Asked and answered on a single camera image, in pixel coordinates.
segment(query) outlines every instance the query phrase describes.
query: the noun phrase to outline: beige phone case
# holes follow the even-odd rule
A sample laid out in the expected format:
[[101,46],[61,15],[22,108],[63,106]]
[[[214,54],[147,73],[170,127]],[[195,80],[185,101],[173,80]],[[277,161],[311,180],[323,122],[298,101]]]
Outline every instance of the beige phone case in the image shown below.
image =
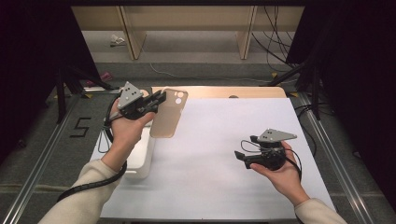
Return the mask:
[[158,113],[152,121],[150,135],[153,138],[170,138],[175,134],[178,121],[187,102],[186,91],[164,88],[166,100],[159,105]]

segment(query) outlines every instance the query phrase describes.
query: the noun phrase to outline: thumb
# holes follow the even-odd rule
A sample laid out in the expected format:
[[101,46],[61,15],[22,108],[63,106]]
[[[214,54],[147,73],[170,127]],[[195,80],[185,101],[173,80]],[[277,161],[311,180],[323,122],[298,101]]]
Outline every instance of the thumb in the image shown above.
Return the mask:
[[257,163],[251,163],[250,168],[252,170],[256,171],[257,173],[266,176],[267,178],[269,178],[269,176],[272,174],[272,172],[270,170],[268,170],[264,166],[259,165]]
[[139,121],[145,126],[147,123],[152,121],[154,119],[155,113],[154,112],[149,112],[145,116],[139,119]]

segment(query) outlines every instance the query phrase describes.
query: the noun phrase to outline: wrist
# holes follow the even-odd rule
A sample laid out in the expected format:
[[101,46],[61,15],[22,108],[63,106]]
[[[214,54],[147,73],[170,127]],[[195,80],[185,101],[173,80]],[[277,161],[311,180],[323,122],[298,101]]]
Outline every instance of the wrist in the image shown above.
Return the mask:
[[122,165],[131,154],[132,148],[128,148],[123,144],[114,143],[110,150],[103,156],[102,162],[115,172],[119,172]]
[[295,190],[292,194],[286,195],[286,197],[290,200],[294,207],[310,199],[304,189]]

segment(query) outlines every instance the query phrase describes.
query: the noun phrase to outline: black cable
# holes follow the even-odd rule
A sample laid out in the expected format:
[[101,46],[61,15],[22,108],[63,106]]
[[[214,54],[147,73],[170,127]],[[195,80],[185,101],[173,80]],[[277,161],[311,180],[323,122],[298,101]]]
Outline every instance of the black cable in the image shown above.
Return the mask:
[[[114,102],[120,97],[120,95],[118,94],[114,100],[111,102],[111,104],[108,106],[107,112],[106,112],[106,117],[105,117],[105,127],[104,127],[104,131],[106,132],[107,138],[113,142],[113,134],[110,131],[110,124],[111,124],[111,120],[109,120],[110,117],[110,112],[111,112],[111,108],[114,105]],[[57,202],[60,202],[61,200],[63,200],[64,198],[69,197],[70,195],[73,195],[75,193],[81,192],[83,190],[87,190],[87,189],[96,189],[105,185],[109,185],[115,181],[117,181],[118,179],[120,179],[126,172],[127,169],[127,162],[125,161],[125,163],[122,165],[121,170],[116,174],[111,176],[108,179],[105,180],[101,180],[101,181],[97,181],[97,182],[92,182],[89,184],[83,184],[83,185],[79,185],[76,187],[73,187],[71,189],[68,189],[67,191],[65,191],[64,193],[62,193]]]
[[104,134],[106,134],[106,133],[105,133],[105,128],[106,128],[106,127],[103,127],[102,130],[100,131],[100,134],[99,134],[99,145],[98,145],[98,152],[99,152],[99,153],[107,153],[108,150],[110,149],[110,143],[108,142],[107,136],[105,136],[106,143],[107,143],[107,150],[106,150],[106,151],[101,151],[101,150],[100,150],[100,146],[101,146],[100,143],[102,142],[102,136],[103,136]]
[[[270,36],[268,36],[265,32],[262,32],[268,39],[271,39],[271,37]],[[283,46],[286,46],[286,47],[290,47],[290,45],[287,45],[287,44],[284,44],[284,43],[280,43],[280,42],[277,42],[276,40],[274,40],[274,39],[272,39],[272,41],[273,42],[275,42],[275,43],[277,43],[277,44],[281,44],[281,45],[283,45]]]
[[[246,150],[246,149],[243,147],[243,145],[242,145],[242,143],[244,143],[244,142],[249,143],[249,144],[251,144],[251,145],[257,147],[257,148],[259,148],[260,150],[259,150],[259,151],[250,151],[250,150]],[[250,142],[250,141],[247,141],[247,140],[242,140],[242,141],[241,141],[241,148],[242,148],[244,151],[246,151],[246,152],[252,152],[252,153],[263,153],[264,150],[265,150],[265,151],[271,151],[271,149],[258,146],[258,145],[256,145],[256,144]],[[298,162],[299,162],[299,164],[300,164],[300,167],[296,164],[296,162],[294,162],[294,161],[292,161],[291,159],[289,159],[286,155],[283,155],[283,154],[277,153],[277,152],[274,153],[274,154],[275,154],[275,155],[278,155],[278,156],[281,156],[283,159],[285,159],[286,161],[290,162],[291,165],[293,165],[294,168],[297,170],[298,176],[299,176],[300,181],[301,181],[301,179],[303,178],[303,165],[301,164],[301,159],[300,159],[300,157],[298,156],[298,154],[297,154],[295,151],[293,151],[293,150],[291,150],[291,149],[285,148],[285,150],[291,151],[294,155],[296,155],[297,160],[298,160]]]
[[267,51],[267,53],[271,54],[272,56],[274,56],[275,58],[277,58],[278,60],[280,60],[282,63],[288,65],[289,67],[293,68],[292,65],[286,63],[285,60],[279,58],[278,56],[276,56],[271,50],[269,50],[268,48],[266,48],[257,38],[256,36],[252,33],[253,38],[256,40],[256,42],[260,45],[260,47],[262,47],[265,51]]
[[298,161],[299,161],[299,163],[300,163],[300,167],[298,167],[298,165],[297,165],[294,161],[292,161],[291,159],[289,159],[287,156],[282,155],[282,154],[279,154],[279,155],[282,155],[288,162],[291,163],[291,165],[294,166],[294,168],[296,168],[297,173],[298,173],[298,176],[299,176],[300,181],[301,181],[301,179],[303,178],[303,166],[302,166],[302,164],[301,164],[300,157],[298,156],[298,154],[297,154],[295,151],[293,151],[293,150],[291,150],[291,149],[285,148],[285,150],[289,150],[289,151],[291,151],[294,155],[296,155],[296,157],[297,157],[297,159],[298,159]]
[[117,181],[118,179],[120,179],[125,174],[126,168],[127,168],[127,164],[125,162],[122,165],[121,170],[116,175],[111,176],[109,179],[101,180],[101,181],[97,181],[97,182],[93,182],[93,183],[89,183],[89,184],[79,185],[79,186],[73,187],[71,189],[68,189],[67,191],[62,193],[61,196],[59,196],[58,202],[69,197],[72,194],[81,192],[83,190],[96,189],[96,188],[99,188],[99,187],[102,187],[105,185],[109,185],[109,184]]
[[[265,14],[267,15],[267,18],[268,18],[268,20],[269,20],[269,22],[271,23],[271,26],[272,26],[272,28],[273,28],[273,32],[272,32],[272,34],[271,34],[271,37],[269,37],[268,35],[266,35],[266,36],[270,39],[267,48],[268,48],[268,49],[270,48],[271,42],[272,42],[272,41],[278,43],[279,48],[280,48],[280,51],[282,52],[282,55],[283,55],[283,57],[285,58],[285,60],[280,60],[278,57],[276,57],[276,58],[279,59],[279,60],[280,60],[281,62],[283,62],[284,64],[287,64],[287,65],[290,66],[291,68],[294,68],[293,65],[291,65],[291,64],[289,64],[289,63],[286,62],[286,55],[285,55],[283,49],[284,49],[287,53],[288,53],[288,51],[286,50],[285,44],[283,43],[282,39],[280,38],[280,36],[279,36],[279,34],[278,34],[278,32],[277,32],[277,15],[278,15],[279,9],[278,9],[278,7],[275,7],[274,10],[275,10],[275,24],[273,24],[273,21],[271,20],[269,14],[268,14],[268,11],[267,11],[267,9],[266,9],[266,7],[264,7]],[[277,41],[275,41],[275,40],[273,39],[274,34],[276,34]],[[280,70],[277,70],[277,69],[275,69],[271,64],[269,64],[269,61],[268,61],[268,51],[267,51],[267,63],[268,63],[268,65],[269,65],[273,70],[275,70],[275,71],[277,71],[277,72],[287,72],[287,71],[280,71]]]
[[314,151],[312,152],[312,156],[315,157],[317,155],[317,151],[318,151],[318,146],[317,146],[317,142],[315,141],[315,138],[311,135],[311,133],[309,133],[309,131],[305,128],[305,126],[301,123],[301,116],[303,115],[303,113],[309,111],[310,109],[312,109],[312,105],[301,105],[298,107],[295,107],[294,110],[300,109],[300,108],[304,108],[302,111],[300,111],[300,114],[297,116],[297,120],[300,122],[301,127],[303,128],[304,132],[309,136],[309,138],[311,138],[312,143],[314,144]]
[[291,42],[292,42],[292,41],[293,41],[293,38],[291,38],[289,32],[286,32],[286,34],[289,36],[289,38],[290,38],[290,40],[291,40]]

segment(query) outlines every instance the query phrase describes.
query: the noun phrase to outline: metal rail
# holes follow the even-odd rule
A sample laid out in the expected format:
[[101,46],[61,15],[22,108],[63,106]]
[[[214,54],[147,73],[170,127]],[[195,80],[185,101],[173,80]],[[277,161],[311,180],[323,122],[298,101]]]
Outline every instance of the metal rail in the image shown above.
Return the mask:
[[[299,92],[299,95],[302,105],[311,104],[309,98],[306,96],[305,93]],[[359,194],[359,191],[354,185],[351,177],[347,173],[347,169],[341,162],[335,148],[332,145],[332,141],[327,135],[320,120],[317,120],[311,111],[308,111],[308,117],[311,121],[312,126],[314,127],[315,133],[317,134],[320,143],[323,146],[324,151],[326,152],[330,164],[332,165],[332,168],[337,175],[340,185],[343,188],[346,197],[348,198],[350,205],[355,212],[356,217],[358,218],[359,223],[375,223],[372,216],[370,215],[367,205]]]
[[40,177],[44,173],[44,170],[47,166],[48,161],[52,155],[53,150],[55,149],[56,145],[59,142],[59,139],[62,136],[64,127],[68,121],[68,118],[73,111],[75,105],[77,104],[80,95],[74,95],[71,98],[71,102],[69,103],[69,108],[64,116],[64,119],[61,123],[57,124],[54,131],[52,132],[49,141],[47,142],[46,146],[44,147],[40,157],[38,158],[37,162],[35,163],[35,167],[33,168],[32,172],[29,174],[27,180],[23,184],[20,193],[14,200],[13,204],[10,206],[9,211],[4,219],[4,224],[13,224],[18,223],[24,208],[28,204],[33,191],[35,190],[35,186],[39,181]]

